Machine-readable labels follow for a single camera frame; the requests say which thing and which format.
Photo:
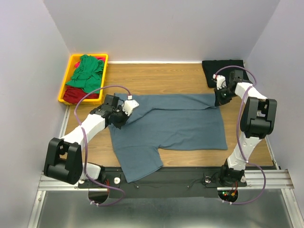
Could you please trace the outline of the blue-grey t-shirt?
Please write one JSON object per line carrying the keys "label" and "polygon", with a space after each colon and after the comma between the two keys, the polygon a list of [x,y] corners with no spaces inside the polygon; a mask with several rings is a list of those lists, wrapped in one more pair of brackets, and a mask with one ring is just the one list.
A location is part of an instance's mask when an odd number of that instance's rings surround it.
{"label": "blue-grey t-shirt", "polygon": [[163,166],[158,149],[227,150],[213,94],[134,95],[139,103],[120,129],[110,125],[114,153],[128,183]]}

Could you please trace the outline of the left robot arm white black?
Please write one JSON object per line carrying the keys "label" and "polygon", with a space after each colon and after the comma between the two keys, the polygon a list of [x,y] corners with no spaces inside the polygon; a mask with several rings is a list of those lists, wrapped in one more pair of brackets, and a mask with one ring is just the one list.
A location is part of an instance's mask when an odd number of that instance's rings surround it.
{"label": "left robot arm white black", "polygon": [[138,106],[131,95],[125,101],[115,95],[106,95],[104,103],[94,108],[78,127],[61,138],[50,140],[44,175],[68,184],[89,180],[95,187],[103,186],[106,176],[102,167],[83,162],[82,150],[108,126],[120,129]]}

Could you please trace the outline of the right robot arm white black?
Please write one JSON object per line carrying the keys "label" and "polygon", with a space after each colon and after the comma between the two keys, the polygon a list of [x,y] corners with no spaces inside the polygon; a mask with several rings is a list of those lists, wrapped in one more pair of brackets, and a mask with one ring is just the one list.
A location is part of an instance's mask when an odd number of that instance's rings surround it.
{"label": "right robot arm white black", "polygon": [[241,66],[231,66],[229,78],[220,74],[219,69],[213,75],[216,83],[215,106],[229,103],[238,96],[241,107],[238,114],[236,134],[237,144],[232,154],[226,159],[219,173],[223,185],[245,182],[245,168],[255,147],[273,132],[275,125],[277,101],[262,95],[255,88],[256,83],[246,80]]}

